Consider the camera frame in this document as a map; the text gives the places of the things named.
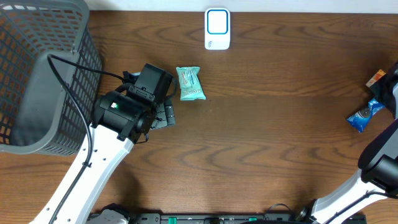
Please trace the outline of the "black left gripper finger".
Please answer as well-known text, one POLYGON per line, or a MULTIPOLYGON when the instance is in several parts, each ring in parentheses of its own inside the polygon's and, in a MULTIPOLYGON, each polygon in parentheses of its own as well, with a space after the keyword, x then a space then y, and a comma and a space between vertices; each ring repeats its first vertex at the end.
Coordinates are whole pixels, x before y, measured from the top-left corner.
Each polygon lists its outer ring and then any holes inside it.
POLYGON ((165 107, 167 126, 174 126, 176 121, 175 121, 175 113, 171 98, 164 101, 164 107, 165 107))
POLYGON ((170 103, 165 102, 155 108, 155 120, 152 123, 151 129, 161 129, 169 125, 168 118, 170 115, 170 103))

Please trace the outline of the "mint green snack pack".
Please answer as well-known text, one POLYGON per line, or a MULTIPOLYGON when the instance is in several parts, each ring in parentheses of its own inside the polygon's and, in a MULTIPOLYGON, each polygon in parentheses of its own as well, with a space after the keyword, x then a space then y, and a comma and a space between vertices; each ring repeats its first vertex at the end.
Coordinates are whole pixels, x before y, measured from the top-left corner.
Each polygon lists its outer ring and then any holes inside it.
POLYGON ((181 101, 206 99, 203 88, 198 79, 200 67, 177 67, 176 71, 180 84, 181 101))

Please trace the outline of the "blue Oreo cookie pack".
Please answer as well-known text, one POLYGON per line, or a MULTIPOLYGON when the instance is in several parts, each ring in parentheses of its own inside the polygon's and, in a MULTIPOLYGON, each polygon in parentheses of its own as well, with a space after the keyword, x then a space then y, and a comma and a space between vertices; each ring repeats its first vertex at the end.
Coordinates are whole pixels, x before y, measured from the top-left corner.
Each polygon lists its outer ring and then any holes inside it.
POLYGON ((352 127, 362 133, 372 117, 384 108, 385 106, 382 103, 373 98, 368 102, 367 107, 355 112, 355 114, 351 115, 346 120, 352 127))

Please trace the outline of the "small orange tissue packet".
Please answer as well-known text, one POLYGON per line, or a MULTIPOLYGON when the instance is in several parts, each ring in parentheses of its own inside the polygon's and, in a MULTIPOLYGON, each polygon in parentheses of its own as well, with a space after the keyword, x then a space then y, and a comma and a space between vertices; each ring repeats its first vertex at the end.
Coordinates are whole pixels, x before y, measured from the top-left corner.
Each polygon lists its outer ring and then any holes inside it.
POLYGON ((378 70, 366 83, 366 86, 370 88, 372 85, 374 85, 378 80, 380 80, 386 72, 383 70, 378 70))

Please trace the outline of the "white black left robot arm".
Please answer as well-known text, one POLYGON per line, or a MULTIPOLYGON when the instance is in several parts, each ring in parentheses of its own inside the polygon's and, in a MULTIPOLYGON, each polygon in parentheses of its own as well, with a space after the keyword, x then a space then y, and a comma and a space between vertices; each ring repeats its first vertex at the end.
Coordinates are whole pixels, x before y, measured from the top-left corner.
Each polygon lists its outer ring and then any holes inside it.
POLYGON ((168 87, 123 84, 102 96, 75 160, 34 223, 129 223, 123 212, 90 212, 111 174, 149 130, 175 124, 168 87))

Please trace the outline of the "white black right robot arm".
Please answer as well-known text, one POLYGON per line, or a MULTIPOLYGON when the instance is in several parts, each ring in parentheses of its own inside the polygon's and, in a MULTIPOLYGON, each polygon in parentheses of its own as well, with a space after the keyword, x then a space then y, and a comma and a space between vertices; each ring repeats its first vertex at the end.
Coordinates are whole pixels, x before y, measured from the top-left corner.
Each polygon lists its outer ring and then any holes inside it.
POLYGON ((397 198, 397 64, 369 87, 375 99, 393 114, 394 121, 364 149, 354 175, 331 194, 303 208, 296 221, 354 223, 351 217, 364 207, 397 198))

